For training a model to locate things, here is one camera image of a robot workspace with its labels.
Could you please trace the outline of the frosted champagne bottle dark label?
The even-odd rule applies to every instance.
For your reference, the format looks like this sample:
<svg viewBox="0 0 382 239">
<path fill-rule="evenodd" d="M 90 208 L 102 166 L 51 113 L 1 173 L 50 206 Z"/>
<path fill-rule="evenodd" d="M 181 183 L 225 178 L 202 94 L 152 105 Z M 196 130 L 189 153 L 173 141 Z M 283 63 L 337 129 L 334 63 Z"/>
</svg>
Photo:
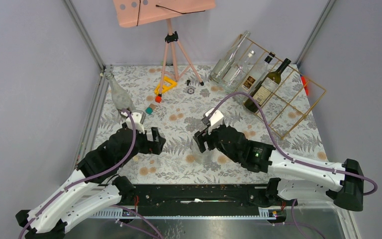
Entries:
<svg viewBox="0 0 382 239">
<path fill-rule="evenodd" d="M 111 72 L 104 73 L 105 78 L 108 80 L 111 89 L 111 98 L 115 108 L 120 115 L 127 117 L 127 114 L 122 110 L 127 110 L 128 112 L 133 112 L 136 107 L 132 101 L 129 93 L 122 88 L 116 81 L 114 75 Z"/>
</svg>

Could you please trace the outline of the short clear glass bottle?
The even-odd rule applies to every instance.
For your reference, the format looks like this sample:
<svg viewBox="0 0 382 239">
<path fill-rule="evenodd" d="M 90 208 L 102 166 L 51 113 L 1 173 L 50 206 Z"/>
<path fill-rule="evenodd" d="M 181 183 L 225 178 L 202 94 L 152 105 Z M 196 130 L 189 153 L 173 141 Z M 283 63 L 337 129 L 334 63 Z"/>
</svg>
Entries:
<svg viewBox="0 0 382 239">
<path fill-rule="evenodd" d="M 196 141 L 192 141 L 191 155 L 194 157 L 195 162 L 199 164 L 209 164 L 213 161 L 217 154 L 217 150 L 206 150 L 201 153 Z"/>
</svg>

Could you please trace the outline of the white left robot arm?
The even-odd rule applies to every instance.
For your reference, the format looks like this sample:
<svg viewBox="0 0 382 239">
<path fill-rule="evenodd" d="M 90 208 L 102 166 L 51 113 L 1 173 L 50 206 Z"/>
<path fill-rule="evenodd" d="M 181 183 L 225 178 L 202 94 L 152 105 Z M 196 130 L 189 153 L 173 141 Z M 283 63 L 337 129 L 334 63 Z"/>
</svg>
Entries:
<svg viewBox="0 0 382 239">
<path fill-rule="evenodd" d="M 73 227 L 106 207 L 134 200 L 135 188 L 125 176 L 118 176 L 135 155 L 162 152 L 166 139 L 158 128 L 141 133 L 127 127 L 111 135 L 86 154 L 69 178 L 45 202 L 16 214 L 23 228 L 21 239 L 62 239 Z"/>
</svg>

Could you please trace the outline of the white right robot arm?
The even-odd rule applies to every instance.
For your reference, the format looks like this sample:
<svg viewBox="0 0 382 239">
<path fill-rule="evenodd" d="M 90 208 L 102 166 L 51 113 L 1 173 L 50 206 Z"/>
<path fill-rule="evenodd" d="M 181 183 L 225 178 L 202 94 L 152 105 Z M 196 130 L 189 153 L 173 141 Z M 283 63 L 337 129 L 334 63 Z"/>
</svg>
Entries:
<svg viewBox="0 0 382 239">
<path fill-rule="evenodd" d="M 263 196 L 272 205 L 294 199 L 330 201 L 335 206 L 360 212 L 364 208 L 364 179 L 358 161 L 322 163 L 296 159 L 271 144 L 249 140 L 231 126 L 205 128 L 193 135 L 193 148 L 200 153 L 217 149 L 250 172 L 275 174 Z"/>
</svg>

